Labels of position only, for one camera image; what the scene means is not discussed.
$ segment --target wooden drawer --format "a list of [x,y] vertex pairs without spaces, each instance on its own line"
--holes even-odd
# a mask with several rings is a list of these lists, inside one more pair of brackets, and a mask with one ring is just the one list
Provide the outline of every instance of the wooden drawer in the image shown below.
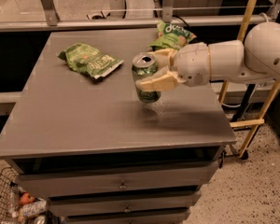
[[122,169],[20,175],[17,183],[36,197],[57,197],[207,183],[216,161],[137,166]]
[[201,193],[190,188],[157,189],[52,199],[50,211],[57,217],[132,213],[141,210],[187,207],[196,204]]
[[189,216],[184,208],[119,215],[68,218],[66,224],[177,224]]

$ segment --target chip bag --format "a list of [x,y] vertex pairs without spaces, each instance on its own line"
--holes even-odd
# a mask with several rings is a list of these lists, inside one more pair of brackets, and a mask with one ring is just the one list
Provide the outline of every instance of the chip bag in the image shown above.
[[158,22],[158,36],[159,38],[149,44],[154,50],[157,49],[176,49],[180,50],[196,37],[195,34],[187,31],[183,27]]
[[123,60],[103,54],[97,48],[85,43],[72,45],[63,50],[58,57],[66,61],[73,71],[96,79],[107,76],[123,63]]

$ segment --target soda can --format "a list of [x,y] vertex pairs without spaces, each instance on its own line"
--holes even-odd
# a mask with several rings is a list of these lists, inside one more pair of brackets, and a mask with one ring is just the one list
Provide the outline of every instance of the soda can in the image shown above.
[[[140,53],[133,58],[133,81],[145,77],[151,77],[158,71],[158,64],[155,57],[149,53]],[[153,103],[160,99],[161,92],[159,91],[141,91],[136,87],[137,95],[140,101],[144,103]]]

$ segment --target table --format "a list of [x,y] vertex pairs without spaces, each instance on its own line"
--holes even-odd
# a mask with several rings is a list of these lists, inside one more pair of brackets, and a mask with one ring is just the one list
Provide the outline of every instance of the table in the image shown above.
[[[141,103],[132,60],[156,29],[52,33],[0,135],[18,183],[66,223],[178,223],[235,136],[210,85]],[[57,58],[85,42],[124,64],[101,81]]]

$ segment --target metal basket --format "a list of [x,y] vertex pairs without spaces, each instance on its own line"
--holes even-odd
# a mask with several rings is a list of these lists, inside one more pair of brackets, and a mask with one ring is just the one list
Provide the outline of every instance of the metal basket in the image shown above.
[[0,173],[0,222],[7,215],[7,194],[10,183],[15,181],[17,175],[10,167],[4,168]]

